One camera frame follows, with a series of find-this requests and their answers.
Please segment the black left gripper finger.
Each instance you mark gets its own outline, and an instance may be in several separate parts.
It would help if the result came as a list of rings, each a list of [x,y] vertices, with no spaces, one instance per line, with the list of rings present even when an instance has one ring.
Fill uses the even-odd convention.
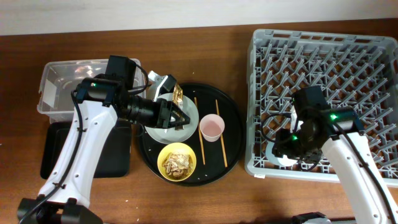
[[[185,123],[183,121],[164,121],[162,123],[161,128],[162,129],[170,129],[170,128],[182,129],[184,124]]]
[[[173,101],[167,102],[170,118],[169,124],[189,124],[190,117],[185,114]]]

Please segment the light blue cup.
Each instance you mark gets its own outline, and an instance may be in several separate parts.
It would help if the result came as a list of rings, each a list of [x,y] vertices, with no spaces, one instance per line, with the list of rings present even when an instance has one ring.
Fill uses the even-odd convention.
[[[289,159],[286,155],[283,155],[282,157],[276,157],[272,153],[273,148],[274,148],[274,143],[268,142],[265,150],[266,158],[272,164],[281,167],[290,167],[297,163],[297,160]]]

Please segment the pink cup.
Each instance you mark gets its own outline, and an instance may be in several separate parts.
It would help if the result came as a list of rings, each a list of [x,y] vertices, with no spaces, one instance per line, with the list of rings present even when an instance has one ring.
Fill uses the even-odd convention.
[[[217,114],[208,114],[200,121],[200,132],[208,142],[217,141],[225,128],[224,120]]]

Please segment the yellow bowl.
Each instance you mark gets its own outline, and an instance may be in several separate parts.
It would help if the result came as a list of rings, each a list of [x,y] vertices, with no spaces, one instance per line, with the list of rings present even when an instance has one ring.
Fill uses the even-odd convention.
[[[193,169],[192,169],[191,173],[186,178],[183,178],[180,180],[174,180],[174,179],[171,179],[170,177],[168,177],[167,174],[165,173],[165,169],[162,167],[162,163],[166,159],[166,157],[170,153],[173,153],[173,152],[189,154],[190,157],[192,158]],[[158,170],[161,173],[162,177],[164,177],[167,180],[172,181],[172,182],[181,182],[181,181],[189,178],[193,174],[193,171],[195,170],[196,165],[197,165],[197,159],[196,159],[196,155],[195,155],[193,149],[191,147],[189,147],[188,145],[186,145],[184,143],[180,143],[180,142],[172,143],[172,144],[165,146],[161,150],[161,152],[159,153],[158,158],[157,158],[157,167],[158,167]]]

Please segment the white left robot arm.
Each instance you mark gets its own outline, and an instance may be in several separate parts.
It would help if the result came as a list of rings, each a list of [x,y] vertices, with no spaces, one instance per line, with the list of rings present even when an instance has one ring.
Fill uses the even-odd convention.
[[[143,70],[145,85],[134,86],[138,68],[129,58],[112,55],[104,73],[83,79],[71,92],[75,110],[68,136],[37,198],[21,200],[19,223],[102,223],[88,208],[91,185],[117,120],[160,129],[190,123],[178,104],[159,98],[178,88],[176,79]]]

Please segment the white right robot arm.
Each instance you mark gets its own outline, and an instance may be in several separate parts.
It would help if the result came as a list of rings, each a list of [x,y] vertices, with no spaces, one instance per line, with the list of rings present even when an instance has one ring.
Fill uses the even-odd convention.
[[[397,223],[397,204],[371,156],[364,126],[351,107],[332,108],[320,86],[292,95],[294,123],[275,134],[272,154],[317,165],[326,158],[357,223]]]

